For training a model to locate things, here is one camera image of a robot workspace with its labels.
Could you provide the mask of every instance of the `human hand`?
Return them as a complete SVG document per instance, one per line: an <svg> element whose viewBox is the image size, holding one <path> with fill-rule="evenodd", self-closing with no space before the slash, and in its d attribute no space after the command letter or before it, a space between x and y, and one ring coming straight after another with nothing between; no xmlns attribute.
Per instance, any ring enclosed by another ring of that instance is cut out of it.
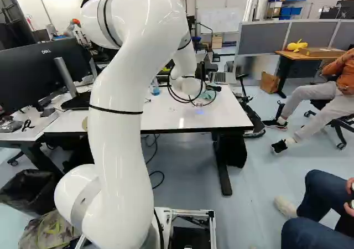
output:
<svg viewBox="0 0 354 249"><path fill-rule="evenodd" d="M349 178L348 181L347 181L346 187L345 187L347 192L348 192L348 194L350 194L350 195L353 193L352 192L353 183L354 183L354 178Z"/></svg>
<svg viewBox="0 0 354 249"><path fill-rule="evenodd" d="M354 217L354 209L352 209L348 203L344 203L344 209L349 215Z"/></svg>
<svg viewBox="0 0 354 249"><path fill-rule="evenodd" d="M337 87L344 95L354 95L354 86L346 86L337 83Z"/></svg>
<svg viewBox="0 0 354 249"><path fill-rule="evenodd" d="M354 86L346 86L341 91L344 95L354 95Z"/></svg>

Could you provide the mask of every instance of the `sneaker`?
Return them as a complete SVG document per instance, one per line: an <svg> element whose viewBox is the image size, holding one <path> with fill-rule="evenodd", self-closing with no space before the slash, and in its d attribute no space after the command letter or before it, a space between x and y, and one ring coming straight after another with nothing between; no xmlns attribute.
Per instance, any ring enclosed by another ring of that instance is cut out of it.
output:
<svg viewBox="0 0 354 249"><path fill-rule="evenodd" d="M287 145L285 144L285 140L280 140L279 142L270 145L274 153L279 154L280 152L288 149Z"/></svg>
<svg viewBox="0 0 354 249"><path fill-rule="evenodd" d="M288 219L298 217L298 214L296 213L296 206L283 196L277 196L274 199L274 205Z"/></svg>
<svg viewBox="0 0 354 249"><path fill-rule="evenodd" d="M288 122L285 122L285 124L280 124L278 123L277 119L273 119L273 120L266 120L263 121L264 125L269 127L269 128L277 128L283 131L288 130Z"/></svg>

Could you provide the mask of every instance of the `orange jacket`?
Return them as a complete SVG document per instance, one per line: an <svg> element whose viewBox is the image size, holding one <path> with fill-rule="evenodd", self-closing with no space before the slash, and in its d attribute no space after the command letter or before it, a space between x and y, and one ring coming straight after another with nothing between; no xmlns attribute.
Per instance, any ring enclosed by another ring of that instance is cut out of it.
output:
<svg viewBox="0 0 354 249"><path fill-rule="evenodd" d="M354 87L354 48L323 68L323 75L338 75L337 84Z"/></svg>

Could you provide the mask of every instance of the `seated person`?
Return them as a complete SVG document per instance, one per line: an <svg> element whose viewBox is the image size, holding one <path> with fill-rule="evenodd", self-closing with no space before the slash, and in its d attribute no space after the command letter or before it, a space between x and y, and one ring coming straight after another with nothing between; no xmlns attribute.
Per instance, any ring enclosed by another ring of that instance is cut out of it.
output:
<svg viewBox="0 0 354 249"><path fill-rule="evenodd" d="M283 197L274 203L288 220L282 229L282 249L349 249L354 248L354 199L352 184L333 174L312 170L305 177L304 200L296 209ZM334 209L341 215L334 230L319 221Z"/></svg>
<svg viewBox="0 0 354 249"><path fill-rule="evenodd" d="M263 121L267 127L287 130L288 117L301 101L333 99L316 116L312 117L308 124L296 131L293 137L272 144L272 149L276 154L311 137L333 119L354 113L354 48L324 67L322 74L341 75L336 82L329 81L324 84L296 88L287 100L280 117Z"/></svg>

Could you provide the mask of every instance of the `water bottle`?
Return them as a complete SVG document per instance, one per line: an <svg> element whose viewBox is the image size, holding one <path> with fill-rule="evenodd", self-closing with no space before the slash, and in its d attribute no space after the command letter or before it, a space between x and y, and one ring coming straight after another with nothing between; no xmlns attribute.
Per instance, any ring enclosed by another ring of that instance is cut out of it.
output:
<svg viewBox="0 0 354 249"><path fill-rule="evenodd" d="M159 83L157 81L157 78L155 77L153 81L151 81L150 84L150 92L152 95L157 96L160 94L160 88L159 88Z"/></svg>

